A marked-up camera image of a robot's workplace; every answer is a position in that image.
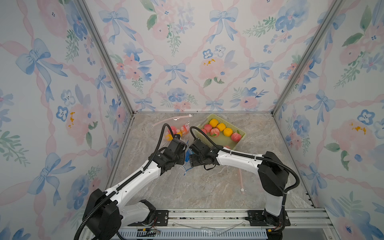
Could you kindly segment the blue zipper clear bag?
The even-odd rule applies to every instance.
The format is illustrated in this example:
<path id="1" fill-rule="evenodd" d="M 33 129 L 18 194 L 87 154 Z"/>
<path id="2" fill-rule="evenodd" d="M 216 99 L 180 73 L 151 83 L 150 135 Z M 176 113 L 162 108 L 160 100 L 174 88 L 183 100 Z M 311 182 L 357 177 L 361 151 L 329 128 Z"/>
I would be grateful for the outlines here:
<path id="1" fill-rule="evenodd" d="M 182 169 L 184 171 L 183 175 L 185 176 L 189 170 L 193 168 L 192 161 L 191 161 L 191 155 L 193 154 L 192 150 L 187 149 L 185 154 L 185 162 L 182 165 Z"/>

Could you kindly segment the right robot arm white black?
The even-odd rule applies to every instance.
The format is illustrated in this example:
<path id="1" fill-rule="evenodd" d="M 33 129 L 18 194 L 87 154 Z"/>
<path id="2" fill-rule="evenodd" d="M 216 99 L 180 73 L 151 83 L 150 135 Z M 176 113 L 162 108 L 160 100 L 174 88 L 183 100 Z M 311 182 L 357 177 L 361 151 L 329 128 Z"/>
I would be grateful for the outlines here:
<path id="1" fill-rule="evenodd" d="M 193 154 L 191 163 L 196 166 L 230 166 L 257 175 L 266 192 L 266 205 L 260 217 L 249 217 L 249 220 L 275 226 L 278 229 L 286 225 L 285 203 L 287 198 L 286 184 L 289 172 L 272 152 L 264 155 L 251 155 L 232 151 L 222 146 L 208 146 L 200 139 L 194 140 L 190 146 Z"/>

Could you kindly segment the pink peach green leaf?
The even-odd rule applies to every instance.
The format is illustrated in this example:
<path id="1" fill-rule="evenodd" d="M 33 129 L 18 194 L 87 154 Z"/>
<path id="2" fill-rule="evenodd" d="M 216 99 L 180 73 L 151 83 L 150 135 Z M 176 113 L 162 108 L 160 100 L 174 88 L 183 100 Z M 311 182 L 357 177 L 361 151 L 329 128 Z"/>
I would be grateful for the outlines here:
<path id="1" fill-rule="evenodd" d="M 220 130 L 218 128 L 212 128 L 210 131 L 212 137 L 218 137 L 220 135 Z"/>

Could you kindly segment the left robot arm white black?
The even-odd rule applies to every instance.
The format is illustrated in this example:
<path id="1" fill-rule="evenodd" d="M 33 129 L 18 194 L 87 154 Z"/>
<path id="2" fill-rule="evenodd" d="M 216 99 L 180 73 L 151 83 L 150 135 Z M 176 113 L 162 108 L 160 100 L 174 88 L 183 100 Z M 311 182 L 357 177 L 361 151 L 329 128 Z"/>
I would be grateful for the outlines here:
<path id="1" fill-rule="evenodd" d="M 105 191 L 93 191 L 74 239 L 80 239 L 84 228 L 88 228 L 97 240 L 110 240 L 123 225 L 150 223 L 150 215 L 156 210 L 153 205 L 146 201 L 132 206 L 127 203 L 151 181 L 175 165 L 183 165 L 187 149 L 186 143 L 173 139 L 167 147 L 157 147 L 138 170 L 120 183 Z"/>

